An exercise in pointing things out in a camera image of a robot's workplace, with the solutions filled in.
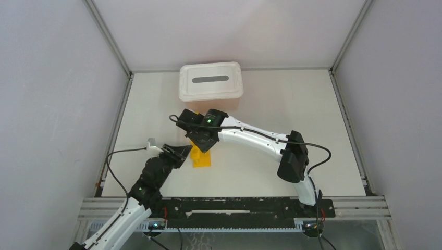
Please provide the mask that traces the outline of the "yellow test tube rack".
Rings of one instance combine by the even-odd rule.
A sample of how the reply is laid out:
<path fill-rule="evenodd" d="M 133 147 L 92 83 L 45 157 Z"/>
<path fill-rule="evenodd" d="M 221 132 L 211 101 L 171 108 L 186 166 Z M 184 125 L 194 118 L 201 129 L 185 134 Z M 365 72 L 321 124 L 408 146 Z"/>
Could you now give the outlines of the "yellow test tube rack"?
<path fill-rule="evenodd" d="M 210 151 L 204 153 L 192 141 L 190 142 L 192 145 L 190 159 L 192 160 L 193 168 L 210 167 L 212 165 Z"/>

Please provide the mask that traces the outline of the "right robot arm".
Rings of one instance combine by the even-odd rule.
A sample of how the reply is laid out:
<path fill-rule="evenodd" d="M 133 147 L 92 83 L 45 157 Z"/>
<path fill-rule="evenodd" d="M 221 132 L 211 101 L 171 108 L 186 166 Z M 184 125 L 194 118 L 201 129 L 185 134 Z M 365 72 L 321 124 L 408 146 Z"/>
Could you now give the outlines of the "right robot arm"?
<path fill-rule="evenodd" d="M 185 130 L 186 137 L 204 153 L 217 142 L 237 143 L 267 153 L 279 163 L 277 175 L 293 184 L 302 212 L 314 217 L 322 210 L 322 203 L 315 196 L 312 181 L 305 178 L 309 159 L 300 133 L 265 131 L 217 109 L 210 109 L 205 115 L 184 109 L 179 116 L 171 115 L 169 118 Z"/>

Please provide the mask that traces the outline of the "pink plastic storage bin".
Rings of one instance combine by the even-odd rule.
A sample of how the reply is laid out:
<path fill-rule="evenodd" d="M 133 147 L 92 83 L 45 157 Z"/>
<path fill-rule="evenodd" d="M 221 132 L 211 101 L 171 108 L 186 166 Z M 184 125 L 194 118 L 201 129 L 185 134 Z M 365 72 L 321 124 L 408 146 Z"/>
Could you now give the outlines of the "pink plastic storage bin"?
<path fill-rule="evenodd" d="M 209 109 L 217 109 L 227 113 L 228 111 L 236 110 L 239 104 L 239 98 L 213 99 L 187 102 L 186 107 L 202 114 L 205 114 Z"/>

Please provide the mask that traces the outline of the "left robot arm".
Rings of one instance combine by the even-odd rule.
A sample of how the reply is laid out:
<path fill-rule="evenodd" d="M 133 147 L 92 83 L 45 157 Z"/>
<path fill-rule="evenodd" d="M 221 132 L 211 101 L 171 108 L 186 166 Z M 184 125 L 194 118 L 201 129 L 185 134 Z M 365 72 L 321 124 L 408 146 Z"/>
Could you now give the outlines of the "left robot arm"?
<path fill-rule="evenodd" d="M 164 144 L 156 156 L 149 158 L 130 190 L 127 190 L 112 171 L 109 158 L 123 152 L 147 151 L 150 146 L 123 149 L 109 153 L 106 165 L 125 193 L 125 200 L 111 218 L 83 243 L 74 242 L 70 249 L 121 249 L 135 229 L 148 217 L 162 213 L 160 189 L 174 169 L 179 169 L 189 156 L 192 145 L 170 146 Z"/>

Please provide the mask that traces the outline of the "translucent white bin lid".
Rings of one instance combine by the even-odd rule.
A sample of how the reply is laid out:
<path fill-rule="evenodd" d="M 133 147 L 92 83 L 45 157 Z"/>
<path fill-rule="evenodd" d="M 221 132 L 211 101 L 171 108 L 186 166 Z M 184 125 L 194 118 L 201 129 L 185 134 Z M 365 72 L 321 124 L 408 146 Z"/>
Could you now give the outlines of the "translucent white bin lid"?
<path fill-rule="evenodd" d="M 179 72 L 179 98 L 183 102 L 238 99 L 244 93 L 237 62 L 185 65 Z"/>

